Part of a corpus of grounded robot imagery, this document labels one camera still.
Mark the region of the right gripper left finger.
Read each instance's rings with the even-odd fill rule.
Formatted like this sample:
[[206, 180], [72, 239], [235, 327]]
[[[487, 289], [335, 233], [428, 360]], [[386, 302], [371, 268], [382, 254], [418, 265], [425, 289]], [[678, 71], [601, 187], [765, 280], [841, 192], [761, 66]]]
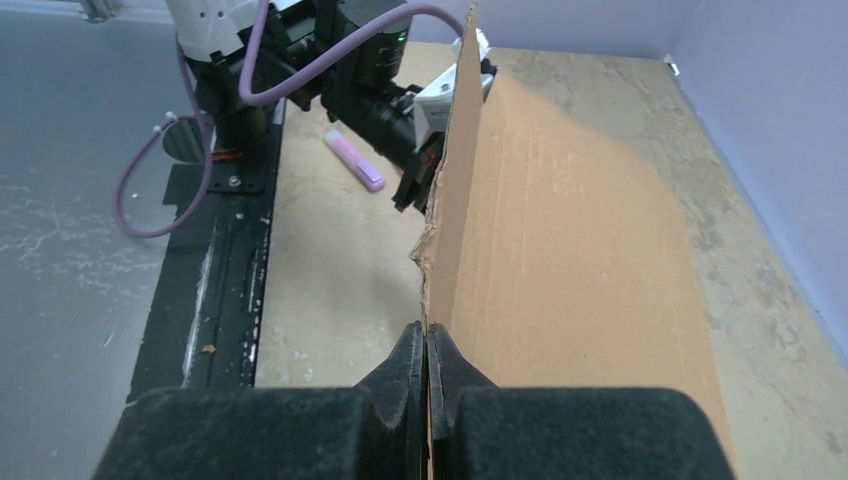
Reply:
[[167, 389], [131, 403], [96, 479], [421, 479], [424, 332], [352, 387]]

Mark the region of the brown cardboard box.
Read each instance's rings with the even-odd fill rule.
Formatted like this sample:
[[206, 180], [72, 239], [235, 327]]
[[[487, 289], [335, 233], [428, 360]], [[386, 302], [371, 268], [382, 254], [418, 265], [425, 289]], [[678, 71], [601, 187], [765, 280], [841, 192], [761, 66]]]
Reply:
[[731, 431], [684, 216], [656, 169], [509, 73], [463, 23], [445, 155], [412, 257], [426, 325], [505, 386], [660, 386]]

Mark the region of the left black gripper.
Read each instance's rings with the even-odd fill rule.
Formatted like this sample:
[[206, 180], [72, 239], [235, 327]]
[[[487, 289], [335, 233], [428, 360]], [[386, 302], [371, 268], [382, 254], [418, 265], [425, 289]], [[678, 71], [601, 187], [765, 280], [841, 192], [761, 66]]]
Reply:
[[441, 162], [441, 133], [430, 136], [422, 148], [403, 168], [400, 184], [392, 197], [395, 208], [404, 212], [410, 207], [425, 214], [436, 170]]

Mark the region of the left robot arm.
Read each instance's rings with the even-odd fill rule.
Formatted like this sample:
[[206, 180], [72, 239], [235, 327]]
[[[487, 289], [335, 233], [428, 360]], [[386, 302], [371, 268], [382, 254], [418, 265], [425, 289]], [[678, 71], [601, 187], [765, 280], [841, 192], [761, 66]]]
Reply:
[[331, 121], [402, 171], [397, 209], [425, 211], [442, 159], [455, 69], [399, 86], [411, 19], [434, 7], [403, 1], [171, 1], [167, 5], [198, 104], [218, 131], [217, 160], [242, 158], [266, 135], [264, 108], [319, 99]]

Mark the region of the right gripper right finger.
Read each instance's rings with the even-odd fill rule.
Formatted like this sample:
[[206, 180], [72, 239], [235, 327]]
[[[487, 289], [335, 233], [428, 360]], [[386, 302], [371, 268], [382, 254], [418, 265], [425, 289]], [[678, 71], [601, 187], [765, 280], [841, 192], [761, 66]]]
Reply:
[[499, 387], [427, 333], [436, 479], [731, 479], [702, 409], [653, 387]]

